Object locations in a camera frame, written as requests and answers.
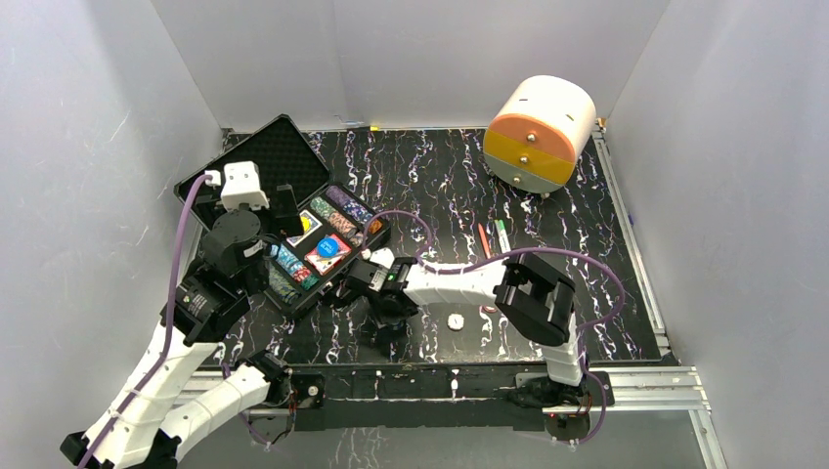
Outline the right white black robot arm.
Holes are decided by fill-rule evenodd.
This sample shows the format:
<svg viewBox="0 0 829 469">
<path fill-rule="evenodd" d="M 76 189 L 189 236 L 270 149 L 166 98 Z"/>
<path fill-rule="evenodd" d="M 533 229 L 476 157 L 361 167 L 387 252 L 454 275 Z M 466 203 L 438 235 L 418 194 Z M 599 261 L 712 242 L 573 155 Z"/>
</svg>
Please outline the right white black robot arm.
<svg viewBox="0 0 829 469">
<path fill-rule="evenodd" d="M 546 376 L 519 378 L 508 395 L 517 405 L 578 405 L 589 391 L 574 313 L 575 284 L 533 252 L 500 255 L 489 263 L 430 264 L 388 249 L 355 260 L 330 295 L 343 307 L 359 298 L 380 327 L 396 327 L 423 308 L 470 305 L 497 309 L 542 351 Z"/>
</svg>

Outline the white chip lone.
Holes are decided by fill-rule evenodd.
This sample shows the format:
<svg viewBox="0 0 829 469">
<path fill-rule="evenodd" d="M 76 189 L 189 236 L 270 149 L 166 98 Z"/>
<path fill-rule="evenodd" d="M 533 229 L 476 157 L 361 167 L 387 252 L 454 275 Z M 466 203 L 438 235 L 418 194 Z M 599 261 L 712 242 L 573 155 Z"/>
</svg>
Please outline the white chip lone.
<svg viewBox="0 0 829 469">
<path fill-rule="evenodd" d="M 447 316 L 447 327 L 452 331 L 461 331 L 464 327 L 464 316 L 452 313 Z"/>
</svg>

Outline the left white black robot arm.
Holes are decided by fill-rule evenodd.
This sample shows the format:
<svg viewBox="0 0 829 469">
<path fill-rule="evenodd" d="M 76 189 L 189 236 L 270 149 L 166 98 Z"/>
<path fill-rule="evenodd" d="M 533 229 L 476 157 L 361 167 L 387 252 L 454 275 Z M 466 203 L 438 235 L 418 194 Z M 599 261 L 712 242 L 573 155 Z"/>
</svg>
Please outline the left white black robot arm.
<svg viewBox="0 0 829 469">
<path fill-rule="evenodd" d="M 292 371 L 267 351 L 238 364 L 218 385 L 176 406 L 185 385 L 269 285 L 265 251 L 275 238 L 259 183 L 227 180 L 226 209 L 203 239 L 184 277 L 169 281 L 151 342 L 109 408 L 87 430 L 69 434 L 61 453 L 77 468 L 174 468 L 195 444 L 257 406 L 293 405 Z"/>
</svg>

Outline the blue small blind button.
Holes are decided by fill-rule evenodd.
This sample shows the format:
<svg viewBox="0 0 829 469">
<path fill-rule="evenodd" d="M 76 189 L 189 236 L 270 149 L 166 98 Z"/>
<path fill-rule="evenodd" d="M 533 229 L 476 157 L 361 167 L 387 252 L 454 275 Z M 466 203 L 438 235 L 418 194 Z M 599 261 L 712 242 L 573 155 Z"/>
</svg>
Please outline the blue small blind button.
<svg viewBox="0 0 829 469">
<path fill-rule="evenodd" d="M 317 243 L 316 251 L 321 257 L 332 258 L 340 251 L 339 243 L 333 236 L 325 236 Z"/>
</svg>

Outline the red playing card deck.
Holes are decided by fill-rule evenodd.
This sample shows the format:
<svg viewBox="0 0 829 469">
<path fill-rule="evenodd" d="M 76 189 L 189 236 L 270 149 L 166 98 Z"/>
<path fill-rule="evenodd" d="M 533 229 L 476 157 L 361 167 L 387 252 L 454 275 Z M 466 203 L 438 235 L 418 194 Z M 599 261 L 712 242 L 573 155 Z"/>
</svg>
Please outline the red playing card deck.
<svg viewBox="0 0 829 469">
<path fill-rule="evenodd" d="M 350 245 L 336 234 L 324 236 L 316 247 L 305 255 L 305 261 L 320 275 L 326 275 L 351 253 Z"/>
</svg>

